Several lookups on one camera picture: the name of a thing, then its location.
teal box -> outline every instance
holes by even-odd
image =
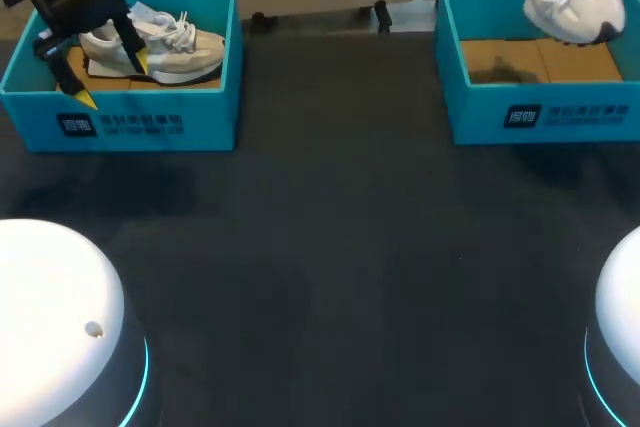
[[[480,84],[460,42],[544,37],[524,0],[440,0],[436,60],[457,145],[640,140],[640,0],[623,0],[625,34],[609,42],[624,82]]]
[[[169,12],[225,37],[217,89],[92,92],[98,110],[55,91],[32,42],[46,26],[31,16],[4,79],[0,100],[31,152],[232,150],[242,76],[242,30],[236,0],[127,0]]]

shoe box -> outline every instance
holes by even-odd
[[[95,79],[84,53],[65,47],[73,70],[97,106],[91,109],[57,89],[32,43],[45,30],[34,12],[0,83],[0,101],[31,152],[227,151],[235,145],[243,39],[236,0],[140,1],[197,28],[225,37],[219,79],[187,87],[161,87],[125,79]]]
[[[457,145],[640,140],[640,0],[625,33],[545,38],[524,0],[440,0],[436,61]]]

black table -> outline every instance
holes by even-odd
[[[253,39],[235,152],[36,156],[0,132],[0,206],[113,261],[165,427],[580,425],[640,149],[454,148],[432,57],[430,35]]]

black shoe sole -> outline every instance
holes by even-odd
[[[562,42],[564,45],[577,45],[578,47],[586,47],[588,45],[599,45],[599,44],[607,43],[611,40],[617,39],[621,35],[622,35],[622,32],[616,30],[616,28],[613,25],[611,25],[609,22],[603,22],[602,26],[600,27],[600,33],[598,34],[598,36],[592,42],[589,42],[586,44],[566,42],[564,40],[556,39],[555,37],[551,37],[551,38],[557,42]]]

small hole on dome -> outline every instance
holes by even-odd
[[[87,325],[84,326],[84,331],[87,333],[87,335],[95,337],[96,339],[99,339],[104,335],[102,326],[99,323],[93,321],[87,322]]]

